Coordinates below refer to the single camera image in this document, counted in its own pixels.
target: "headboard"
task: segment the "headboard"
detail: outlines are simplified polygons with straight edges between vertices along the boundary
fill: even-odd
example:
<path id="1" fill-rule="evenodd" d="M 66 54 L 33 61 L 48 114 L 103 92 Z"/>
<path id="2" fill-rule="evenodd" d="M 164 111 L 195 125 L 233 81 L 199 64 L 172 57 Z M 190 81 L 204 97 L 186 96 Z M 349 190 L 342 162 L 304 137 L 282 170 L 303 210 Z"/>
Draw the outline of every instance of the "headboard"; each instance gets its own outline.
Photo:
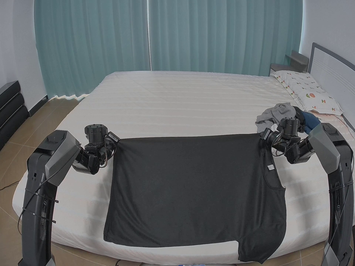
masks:
<path id="1" fill-rule="evenodd" d="M 355 65 L 314 42 L 308 73 L 340 104 L 343 117 L 354 130 Z"/>

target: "black t-shirt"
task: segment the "black t-shirt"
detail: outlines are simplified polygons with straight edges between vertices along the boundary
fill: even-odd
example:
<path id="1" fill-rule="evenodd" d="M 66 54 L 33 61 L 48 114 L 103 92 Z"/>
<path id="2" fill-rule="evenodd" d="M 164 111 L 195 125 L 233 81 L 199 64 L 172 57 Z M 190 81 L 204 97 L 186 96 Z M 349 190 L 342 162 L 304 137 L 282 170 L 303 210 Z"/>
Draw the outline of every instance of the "black t-shirt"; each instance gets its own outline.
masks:
<path id="1" fill-rule="evenodd" d="M 263 263 L 285 232 L 285 189 L 259 134 L 120 140 L 105 241 L 238 241 L 239 260 Z"/>

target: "mattress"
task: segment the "mattress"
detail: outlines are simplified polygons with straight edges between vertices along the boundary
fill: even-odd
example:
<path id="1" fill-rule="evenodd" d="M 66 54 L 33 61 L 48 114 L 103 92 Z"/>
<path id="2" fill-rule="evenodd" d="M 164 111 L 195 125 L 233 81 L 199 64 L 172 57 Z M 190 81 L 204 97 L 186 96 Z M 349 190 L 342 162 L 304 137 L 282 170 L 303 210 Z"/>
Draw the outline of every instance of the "mattress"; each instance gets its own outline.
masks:
<path id="1" fill-rule="evenodd" d="M 296 105 L 273 77 L 202 72 L 115 72 L 100 83 L 60 123 L 85 145 L 84 127 L 102 123 L 120 138 L 205 136 L 255 133 L 256 116 L 276 103 Z M 355 148 L 341 117 L 322 115 Z M 271 256 L 284 255 L 324 241 L 329 228 L 329 194 L 325 171 L 313 156 L 290 165 L 276 157 L 286 187 L 287 229 Z M 238 263 L 238 242 L 195 246 L 142 248 L 103 240 L 113 159 L 96 175 L 71 168 L 58 187 L 52 241 L 114 258 L 161 265 Z M 22 210 L 27 172 L 18 184 L 12 206 Z"/>

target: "white patterned pillow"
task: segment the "white patterned pillow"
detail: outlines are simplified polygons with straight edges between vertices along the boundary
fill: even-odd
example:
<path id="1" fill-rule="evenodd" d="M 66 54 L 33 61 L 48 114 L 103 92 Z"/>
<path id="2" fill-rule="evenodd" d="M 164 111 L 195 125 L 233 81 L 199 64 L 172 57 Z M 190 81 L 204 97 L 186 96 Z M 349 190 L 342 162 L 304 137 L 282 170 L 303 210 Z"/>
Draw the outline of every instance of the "white patterned pillow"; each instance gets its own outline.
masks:
<path id="1" fill-rule="evenodd" d="M 271 73 L 285 87 L 305 111 L 341 115 L 339 104 L 314 80 L 309 73 L 277 71 Z"/>

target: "robotic arm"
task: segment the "robotic arm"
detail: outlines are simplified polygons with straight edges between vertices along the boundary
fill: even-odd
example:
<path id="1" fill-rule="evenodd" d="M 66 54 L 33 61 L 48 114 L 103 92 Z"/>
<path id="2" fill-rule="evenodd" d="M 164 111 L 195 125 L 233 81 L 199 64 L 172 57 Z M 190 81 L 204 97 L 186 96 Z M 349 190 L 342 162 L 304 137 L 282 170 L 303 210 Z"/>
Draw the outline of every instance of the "robotic arm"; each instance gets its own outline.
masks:
<path id="1" fill-rule="evenodd" d="M 19 266 L 55 266 L 51 254 L 51 229 L 57 187 L 71 166 L 96 174 L 105 167 L 120 140 L 104 125 L 85 127 L 85 148 L 68 131 L 46 137 L 27 160 L 28 177 L 22 215 L 22 259 Z"/>
<path id="2" fill-rule="evenodd" d="M 314 153 L 317 154 L 328 175 L 331 209 L 322 266 L 346 266 L 353 252 L 350 247 L 354 215 L 353 151 L 329 123 L 318 124 L 302 141 L 297 129 L 298 119 L 284 118 L 277 132 L 266 128 L 260 136 L 269 146 L 282 152 L 291 164 L 306 162 Z"/>

